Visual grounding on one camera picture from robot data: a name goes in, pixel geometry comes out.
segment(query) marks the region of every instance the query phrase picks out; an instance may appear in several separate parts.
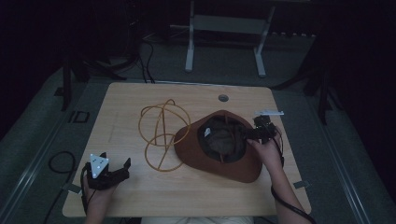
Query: finger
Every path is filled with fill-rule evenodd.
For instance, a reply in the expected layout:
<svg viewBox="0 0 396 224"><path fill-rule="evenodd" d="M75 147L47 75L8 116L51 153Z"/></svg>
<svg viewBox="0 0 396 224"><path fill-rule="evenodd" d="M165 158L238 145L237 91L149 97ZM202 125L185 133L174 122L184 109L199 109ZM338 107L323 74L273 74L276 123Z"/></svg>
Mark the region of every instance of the finger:
<svg viewBox="0 0 396 224"><path fill-rule="evenodd" d="M248 142L251 146L253 146L254 148L257 148L257 147L260 145L259 142L255 141L255 140L252 140L252 139L247 139L247 142Z"/></svg>

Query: table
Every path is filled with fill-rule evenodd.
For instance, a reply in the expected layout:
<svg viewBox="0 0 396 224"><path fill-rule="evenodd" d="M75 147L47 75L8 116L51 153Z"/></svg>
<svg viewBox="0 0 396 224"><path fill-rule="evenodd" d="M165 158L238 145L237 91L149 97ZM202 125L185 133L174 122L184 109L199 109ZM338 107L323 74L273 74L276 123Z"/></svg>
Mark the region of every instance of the table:
<svg viewBox="0 0 396 224"><path fill-rule="evenodd" d="M227 96L222 102L219 96ZM253 183L245 184L221 176L199 171L182 164L172 172L152 169L145 160L147 142L139 133L141 110L173 99L190 116L191 123L206 115L225 109L246 119L253 125L255 111L277 110L271 91L260 87L236 87L181 84L113 83L93 126L78 170L91 154L106 152L109 171L120 169L131 158L130 178L122 182L107 213L109 217L216 217L267 216L276 213L270 192L271 182L265 168ZM184 124L172 116L166 118L166 132L176 133ZM157 117L145 115L141 119L143 135L152 133ZM283 133L285 172L290 183L301 181L290 148L287 132L280 116L272 122ZM160 148L148 150L148 158L158 159ZM167 165L179 164L174 150L170 150ZM79 186L79 174L73 183ZM311 207L304 188L294 190L305 211ZM84 217L80 196L69 193L64 203L66 217Z"/></svg>

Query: white stand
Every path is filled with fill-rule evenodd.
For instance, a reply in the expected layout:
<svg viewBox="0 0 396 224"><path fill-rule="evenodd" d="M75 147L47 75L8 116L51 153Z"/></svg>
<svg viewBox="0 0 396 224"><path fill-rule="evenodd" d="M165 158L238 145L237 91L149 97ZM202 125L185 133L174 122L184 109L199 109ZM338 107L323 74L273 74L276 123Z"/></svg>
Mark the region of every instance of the white stand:
<svg viewBox="0 0 396 224"><path fill-rule="evenodd" d="M195 15L194 1L191 0L190 37L187 49L186 72L192 71L194 58L194 30L207 30L261 35L262 38L259 45L254 48L254 56L256 58L259 77L265 77L266 74L262 61L262 48L264 46L265 38L268 36L268 30L270 28L271 19L274 16L274 12L275 7L271 7L267 20Z"/></svg>

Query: person's right hand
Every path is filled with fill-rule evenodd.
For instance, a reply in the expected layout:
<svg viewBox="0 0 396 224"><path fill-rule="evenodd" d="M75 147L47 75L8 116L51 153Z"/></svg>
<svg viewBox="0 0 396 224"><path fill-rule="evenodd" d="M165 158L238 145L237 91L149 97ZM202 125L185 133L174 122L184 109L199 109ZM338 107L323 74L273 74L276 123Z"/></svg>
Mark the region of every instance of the person's right hand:
<svg viewBox="0 0 396 224"><path fill-rule="evenodd" d="M272 171L283 169L282 162L280 161L279 151L277 149L276 143L280 145L280 135L281 131L276 127L276 135L274 139L270 139L267 143L262 145L260 142L248 139L247 142L251 144L259 154L262 163L264 163L267 170L271 173Z"/></svg>

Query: cowboy hat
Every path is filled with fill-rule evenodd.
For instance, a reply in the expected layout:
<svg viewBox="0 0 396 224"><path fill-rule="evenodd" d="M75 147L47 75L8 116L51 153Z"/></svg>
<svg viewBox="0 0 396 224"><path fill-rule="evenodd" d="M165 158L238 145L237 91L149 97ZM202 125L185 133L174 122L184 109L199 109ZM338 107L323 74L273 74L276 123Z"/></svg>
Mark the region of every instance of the cowboy hat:
<svg viewBox="0 0 396 224"><path fill-rule="evenodd" d="M259 177L262 162L246 141L247 129L252 127L245 119L220 110L194 122L190 129L180 129L175 151L192 168L251 183Z"/></svg>

